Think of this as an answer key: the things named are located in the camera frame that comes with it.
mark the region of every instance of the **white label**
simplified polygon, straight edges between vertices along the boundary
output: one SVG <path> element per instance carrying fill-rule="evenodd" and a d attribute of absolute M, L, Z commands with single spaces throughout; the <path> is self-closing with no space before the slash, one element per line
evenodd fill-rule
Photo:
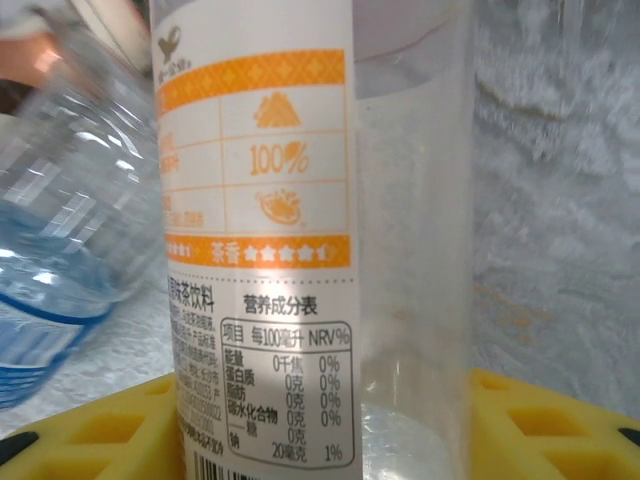
<path fill-rule="evenodd" d="M 154 8 L 187 478 L 360 479 L 351 2 Z"/>

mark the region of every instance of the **orange pattern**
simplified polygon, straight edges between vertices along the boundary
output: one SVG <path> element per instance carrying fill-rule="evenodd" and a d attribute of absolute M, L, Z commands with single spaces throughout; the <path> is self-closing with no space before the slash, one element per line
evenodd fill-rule
<path fill-rule="evenodd" d="M 345 83 L 343 50 L 298 50 L 234 58 L 173 78 L 156 93 L 158 115 L 218 95 Z"/>
<path fill-rule="evenodd" d="M 348 235 L 200 237 L 166 235 L 170 260 L 223 268 L 316 269 L 351 265 Z"/>

